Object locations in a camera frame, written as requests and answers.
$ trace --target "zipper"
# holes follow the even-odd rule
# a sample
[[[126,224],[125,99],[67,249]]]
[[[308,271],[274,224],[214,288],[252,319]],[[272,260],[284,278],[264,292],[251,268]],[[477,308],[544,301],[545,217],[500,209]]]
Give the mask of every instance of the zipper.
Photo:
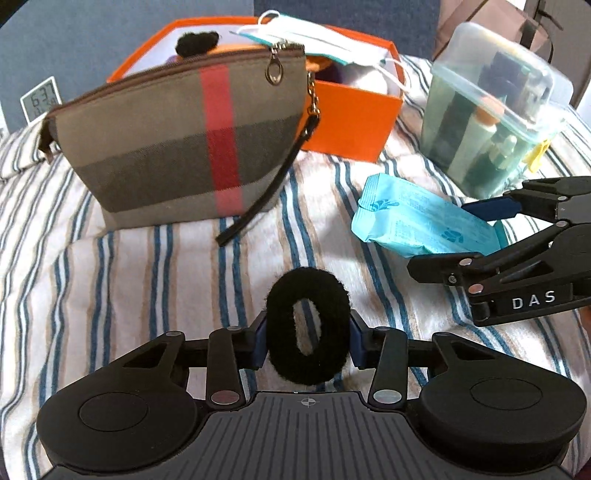
[[[284,52],[282,56],[287,58],[305,55],[303,45],[299,43],[282,41],[272,45],[271,47],[268,47],[267,49],[262,48],[261,50],[226,51],[217,54],[199,55],[182,60],[178,63],[159,65],[148,70],[143,70],[142,72],[134,73],[133,75],[122,78],[115,82],[102,85],[79,96],[74,100],[71,100],[70,102],[66,102],[62,105],[56,105],[52,110],[50,110],[42,120],[43,124],[40,131],[40,141],[38,148],[46,155],[46,158],[49,162],[52,161],[55,153],[60,152],[59,146],[57,146],[57,148],[52,148],[52,144],[57,142],[57,137],[55,136],[56,132],[54,131],[54,119],[59,114],[59,112],[74,106],[84,105],[93,100],[105,97],[112,93],[120,92],[136,85],[141,85],[145,82],[151,82],[153,80],[158,80],[167,76],[189,72],[196,68],[216,65],[218,63],[223,63],[224,61],[234,59],[263,59],[265,57],[269,57],[270,54],[269,63],[265,69],[265,77],[270,84],[279,85],[283,77],[283,65],[281,64],[278,54],[280,51]],[[272,69],[278,69],[278,72],[273,72]]]
[[[267,50],[225,51],[216,54],[198,55],[186,60],[182,60],[178,63],[159,65],[148,70],[143,70],[142,72],[134,73],[133,75],[122,78],[120,80],[116,80],[115,82],[102,85],[96,88],[95,90],[87,92],[82,96],[79,96],[74,100],[71,100],[70,102],[66,102],[62,105],[56,105],[52,110],[50,110],[47,113],[45,119],[49,119],[57,115],[57,113],[61,110],[74,105],[84,105],[85,103],[91,102],[92,100],[96,100],[97,98],[110,95],[111,93],[120,92],[126,88],[134,87],[144,82],[151,82],[153,80],[158,80],[169,75],[177,75],[179,73],[189,72],[198,67],[201,68],[208,67],[210,65],[216,65],[227,59],[237,58],[240,60],[255,60],[268,57],[270,53],[271,59],[269,61],[269,65],[277,63],[279,63],[280,65],[281,62],[279,61],[279,57],[277,54],[279,51],[284,51],[286,57],[297,57],[299,55],[304,54],[304,46],[297,43],[282,42],[277,43],[272,47],[269,47]]]

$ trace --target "yellow clip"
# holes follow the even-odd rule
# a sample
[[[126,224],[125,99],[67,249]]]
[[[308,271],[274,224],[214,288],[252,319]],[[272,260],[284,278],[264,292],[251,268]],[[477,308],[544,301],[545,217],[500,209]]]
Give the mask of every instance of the yellow clip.
[[[527,164],[529,171],[536,173],[542,166],[542,159],[548,150],[552,139],[544,140],[541,144],[536,145],[530,153],[522,160]]]

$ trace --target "wrist strap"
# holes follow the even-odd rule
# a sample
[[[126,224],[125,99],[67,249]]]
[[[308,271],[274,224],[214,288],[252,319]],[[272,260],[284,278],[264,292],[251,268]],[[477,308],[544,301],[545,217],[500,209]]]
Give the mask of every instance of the wrist strap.
[[[267,187],[267,189],[263,192],[263,194],[256,200],[252,206],[241,215],[241,217],[234,222],[230,227],[225,229],[222,233],[220,233],[217,238],[216,242],[220,247],[224,247],[228,244],[235,236],[239,235],[252,221],[257,213],[259,213],[264,206],[271,201],[273,195],[276,194],[277,190],[281,188],[287,173],[289,172],[291,166],[294,164],[296,160],[296,156],[298,152],[301,150],[302,145],[312,136],[312,133],[318,126],[320,122],[320,115],[318,114],[311,114],[306,120],[304,124],[304,128],[300,131],[295,143],[291,147],[289,153],[285,157],[281,167],[279,167],[279,171],[277,175],[271,180],[271,183]]]

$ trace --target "digital display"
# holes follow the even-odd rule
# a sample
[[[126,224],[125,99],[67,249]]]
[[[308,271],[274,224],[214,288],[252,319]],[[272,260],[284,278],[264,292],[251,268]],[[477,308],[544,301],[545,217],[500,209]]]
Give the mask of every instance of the digital display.
[[[57,91],[54,77],[41,82],[21,97],[22,111],[25,113],[29,124],[51,110],[54,105],[59,105],[60,103],[60,94]]]

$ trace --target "blue wet wipes pack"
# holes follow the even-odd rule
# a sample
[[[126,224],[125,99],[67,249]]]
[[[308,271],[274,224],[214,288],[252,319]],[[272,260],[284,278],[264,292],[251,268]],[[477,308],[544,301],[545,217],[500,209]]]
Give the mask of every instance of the blue wet wipes pack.
[[[491,226],[409,181],[371,175],[351,230],[403,257],[456,252],[489,255],[507,246],[502,225]]]

